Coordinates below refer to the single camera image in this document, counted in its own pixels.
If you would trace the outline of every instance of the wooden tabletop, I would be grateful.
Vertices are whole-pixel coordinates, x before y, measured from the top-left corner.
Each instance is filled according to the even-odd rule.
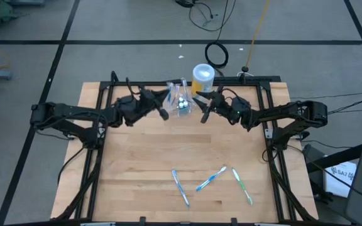
[[[230,87],[259,109],[254,87]],[[96,106],[99,83],[84,83],[79,106]],[[287,85],[271,83],[274,105],[289,102]],[[114,98],[129,95],[127,87],[115,87]],[[211,114],[206,124],[195,110],[187,117],[163,121],[157,111],[149,113],[134,127],[109,128],[106,135],[102,167],[97,189],[94,221],[137,222],[278,222],[269,166],[261,159],[265,150],[263,127],[246,132],[240,125],[231,126],[226,119]],[[279,120],[280,127],[291,119]],[[77,121],[81,126],[90,122]],[[300,148],[290,140],[289,145]],[[81,147],[70,141],[65,160]],[[292,192],[308,212],[317,218],[314,199],[302,153],[289,148],[285,152]],[[86,151],[62,173],[52,217],[63,212],[79,190]],[[229,168],[196,192],[195,189],[223,165]],[[231,167],[236,168],[253,199],[249,205]],[[176,169],[190,202],[185,205],[172,177]],[[285,195],[281,191],[284,217],[288,218]],[[84,216],[89,193],[85,196]]]

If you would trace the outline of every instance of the white lid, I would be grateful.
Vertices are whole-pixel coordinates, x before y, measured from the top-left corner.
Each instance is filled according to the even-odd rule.
[[[207,82],[214,78],[214,68],[206,63],[196,65],[192,73],[194,78],[201,82]]]

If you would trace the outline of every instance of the gray floor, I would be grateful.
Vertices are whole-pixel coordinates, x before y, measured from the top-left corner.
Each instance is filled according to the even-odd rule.
[[[0,40],[59,40],[74,0],[47,0],[44,8],[16,10],[26,16],[0,28]],[[223,0],[203,1],[222,15]],[[362,0],[351,0],[362,25]],[[221,39],[250,40],[265,1],[237,0]],[[194,12],[198,23],[202,18]],[[221,16],[215,17],[216,27]],[[81,0],[69,40],[201,40],[217,33],[196,28],[188,9],[171,0]],[[260,40],[361,40],[343,0],[272,0]],[[49,101],[76,104],[83,82],[108,80],[115,70],[121,80],[192,78],[205,63],[205,45],[66,45],[52,83]],[[246,62],[249,45],[226,45],[230,59],[223,70],[235,76]],[[0,207],[25,141],[30,106],[38,102],[57,45],[0,45],[12,60],[11,81],[0,81]],[[222,60],[213,48],[210,56]],[[250,63],[254,75],[279,75],[292,97],[362,92],[362,45],[256,45]],[[333,110],[362,96],[322,99]],[[359,105],[353,109],[362,109]],[[310,139],[335,146],[362,143],[362,112],[335,114]],[[327,154],[337,150],[314,144]],[[35,136],[6,223],[48,220],[56,180],[67,143]],[[320,217],[332,219],[321,210]]]

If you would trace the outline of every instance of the wooden table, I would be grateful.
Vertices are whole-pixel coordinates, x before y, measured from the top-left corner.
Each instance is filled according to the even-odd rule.
[[[285,83],[271,83],[271,87],[275,106],[289,102]],[[84,83],[79,106],[94,108],[98,88],[99,83]],[[231,88],[250,101],[253,109],[259,109],[254,87]],[[125,95],[129,95],[127,87],[115,87],[112,99]],[[145,216],[147,222],[230,222],[232,217],[238,222],[278,222],[269,166],[261,159],[265,150],[262,126],[246,132],[216,114],[211,114],[206,124],[200,123],[201,117],[196,110],[188,117],[163,121],[154,111],[134,127],[109,128],[93,220],[137,222]],[[283,127],[290,122],[283,119],[278,124]],[[291,140],[289,145],[300,148],[298,141]],[[79,141],[70,141],[65,160],[80,147]],[[317,218],[303,155],[292,148],[284,153],[292,192]],[[62,173],[52,217],[62,213],[78,192],[85,156],[86,151]],[[254,205],[249,205],[230,169],[202,191],[195,191],[224,164],[237,169]],[[189,209],[175,185],[172,168],[178,172]],[[280,191],[284,217],[288,218],[285,195]],[[85,196],[84,216],[88,202],[89,194]]]

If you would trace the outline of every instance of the green toothbrush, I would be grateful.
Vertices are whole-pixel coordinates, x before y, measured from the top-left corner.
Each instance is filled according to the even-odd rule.
[[[248,195],[248,192],[246,192],[244,183],[239,179],[239,176],[238,176],[238,174],[237,174],[237,171],[236,171],[236,169],[234,169],[234,168],[233,168],[233,173],[234,173],[234,176],[236,177],[239,185],[240,185],[241,188],[243,189],[243,191],[244,191],[244,193],[245,193],[245,195],[246,195],[246,197],[247,197],[247,199],[248,199],[248,202],[252,205],[252,204],[253,204],[252,198]]]

